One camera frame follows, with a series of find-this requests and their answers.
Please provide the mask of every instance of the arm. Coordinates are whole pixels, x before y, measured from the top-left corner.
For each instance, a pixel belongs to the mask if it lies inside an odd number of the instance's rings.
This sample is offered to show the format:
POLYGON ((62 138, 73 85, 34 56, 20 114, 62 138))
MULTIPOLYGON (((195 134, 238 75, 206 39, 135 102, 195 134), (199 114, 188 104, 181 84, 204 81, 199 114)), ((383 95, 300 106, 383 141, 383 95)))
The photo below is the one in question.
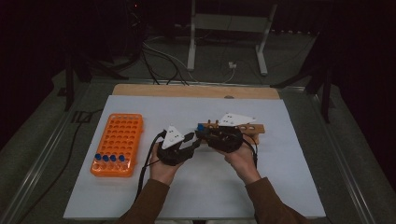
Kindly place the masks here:
POLYGON ((247 194, 253 202, 259 223, 294 224, 308 223, 308 220, 283 204, 268 178, 262 178, 257 171, 250 148, 243 144, 232 153, 219 151, 224 160, 231 164, 244 181, 247 194))
POLYGON ((160 214, 169 186, 182 163, 176 166, 163 164, 158 161, 157 149, 158 144, 154 146, 149 160, 150 163, 155 163, 150 165, 150 175, 147 184, 143 187, 131 208, 117 220, 117 224, 154 223, 160 214))

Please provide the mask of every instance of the person's right hand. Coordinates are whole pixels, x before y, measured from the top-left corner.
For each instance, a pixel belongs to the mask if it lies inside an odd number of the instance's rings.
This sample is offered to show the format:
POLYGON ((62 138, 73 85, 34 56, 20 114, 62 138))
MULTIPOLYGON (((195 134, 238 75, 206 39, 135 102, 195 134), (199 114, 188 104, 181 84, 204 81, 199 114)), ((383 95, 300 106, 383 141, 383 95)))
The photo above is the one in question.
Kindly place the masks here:
POLYGON ((224 160, 231 164, 246 185, 262 178, 254 165, 252 151, 245 143, 231 153, 220 150, 217 150, 217 152, 224 155, 224 160))

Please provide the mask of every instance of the metal stand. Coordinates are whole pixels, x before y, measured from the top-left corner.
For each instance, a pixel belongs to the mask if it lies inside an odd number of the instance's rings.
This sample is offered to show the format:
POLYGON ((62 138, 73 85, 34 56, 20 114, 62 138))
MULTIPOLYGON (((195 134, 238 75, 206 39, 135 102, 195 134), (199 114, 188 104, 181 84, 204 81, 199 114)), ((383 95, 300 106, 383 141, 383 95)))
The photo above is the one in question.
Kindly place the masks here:
POLYGON ((195 30, 225 30, 262 33, 262 42, 256 46, 257 60, 259 62, 260 73, 262 76, 268 74, 262 51, 271 30, 272 21, 276 12, 277 5, 272 5, 270 13, 266 18, 228 16, 228 15, 209 15, 195 12, 195 0, 191 0, 191 36, 189 59, 187 60, 187 70, 193 71, 195 66, 195 30))

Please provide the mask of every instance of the white board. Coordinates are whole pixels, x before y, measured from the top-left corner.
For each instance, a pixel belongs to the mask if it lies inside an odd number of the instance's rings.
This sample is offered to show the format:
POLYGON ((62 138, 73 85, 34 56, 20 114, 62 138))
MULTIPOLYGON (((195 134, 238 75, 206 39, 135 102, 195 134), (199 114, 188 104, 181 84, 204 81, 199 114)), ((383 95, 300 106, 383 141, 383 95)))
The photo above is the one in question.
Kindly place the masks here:
MULTIPOLYGON (((312 175, 306 164, 282 100, 213 99, 151 96, 109 96, 73 189, 64 218, 117 218, 127 211, 137 190, 138 177, 154 137, 170 124, 183 133, 197 124, 221 119, 225 113, 254 117, 264 124, 260 134, 258 170, 268 176, 283 203, 306 217, 325 217, 312 175), (92 158, 112 113, 138 113, 144 119, 138 164, 132 177, 96 177, 92 158)), ((149 177, 147 170, 145 183, 149 177)), ((206 145, 177 171, 159 218, 252 218, 253 205, 245 186, 223 157, 206 145)))

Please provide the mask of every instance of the test tube rack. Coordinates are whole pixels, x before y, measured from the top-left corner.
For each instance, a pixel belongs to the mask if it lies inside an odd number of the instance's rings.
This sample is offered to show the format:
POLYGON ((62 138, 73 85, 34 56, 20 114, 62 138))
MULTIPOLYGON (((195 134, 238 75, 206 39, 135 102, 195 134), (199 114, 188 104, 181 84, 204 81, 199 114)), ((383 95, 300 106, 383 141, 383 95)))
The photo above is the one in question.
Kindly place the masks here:
POLYGON ((142 115, 111 114, 93 158, 91 173, 104 177, 132 176, 142 132, 142 115))

